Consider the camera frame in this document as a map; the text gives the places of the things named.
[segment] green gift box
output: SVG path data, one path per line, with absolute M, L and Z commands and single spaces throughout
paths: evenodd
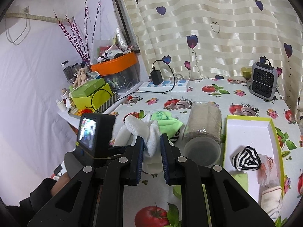
M 76 107 L 79 110 L 83 110 L 86 108 L 92 109 L 91 103 L 93 104 L 93 107 L 95 109 L 98 109 L 99 107 L 101 107 L 105 102 L 107 102 L 107 100 L 109 100 L 112 96 L 112 90 L 109 86 L 109 84 L 107 83 L 106 85 L 104 85 L 103 87 L 99 88 L 98 90 L 96 90 L 94 93 L 92 93 L 90 96 L 85 96 L 85 97 L 73 97 L 73 101 L 76 105 Z
M 89 80 L 87 83 L 81 85 L 71 92 L 72 98 L 88 97 L 97 89 L 105 85 L 103 78 Z

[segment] white wall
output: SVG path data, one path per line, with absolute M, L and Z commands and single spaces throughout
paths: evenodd
M 30 14 L 53 17 L 55 10 L 58 17 L 74 16 L 83 28 L 84 1 L 15 0 L 10 11 L 29 6 Z M 98 1 L 88 1 L 92 23 Z M 108 39 L 118 25 L 112 0 L 102 0 L 101 15 L 95 38 Z M 24 19 L 7 19 L 13 39 L 24 26 Z M 57 115 L 55 104 L 61 88 L 67 86 L 60 67 L 65 60 L 76 63 L 80 57 L 57 24 L 30 21 L 28 36 L 14 46 L 7 41 L 4 20 L 0 22 L 0 196 L 7 204 L 16 205 L 29 196 L 74 148 L 76 136 Z

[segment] orange container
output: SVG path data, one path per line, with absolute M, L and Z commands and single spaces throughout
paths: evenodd
M 93 72 L 98 72 L 101 76 L 106 76 L 122 72 L 136 63 L 137 57 L 134 52 L 131 52 L 117 59 L 92 65 L 91 69 Z

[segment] white box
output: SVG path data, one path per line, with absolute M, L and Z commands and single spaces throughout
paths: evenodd
M 267 155 L 274 159 L 283 195 L 283 160 L 278 135 L 271 118 L 235 115 L 227 116 L 223 167 L 231 175 L 242 173 L 233 167 L 232 157 L 246 146 L 255 148 L 258 154 Z M 248 193 L 260 204 L 261 195 L 265 188 L 258 184 L 257 172 L 258 170 L 247 171 L 246 173 L 248 175 Z

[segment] person's hand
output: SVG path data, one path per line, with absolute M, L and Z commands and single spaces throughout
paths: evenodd
M 55 183 L 51 189 L 51 195 L 54 197 L 71 179 L 67 173 L 64 173 L 62 177 Z

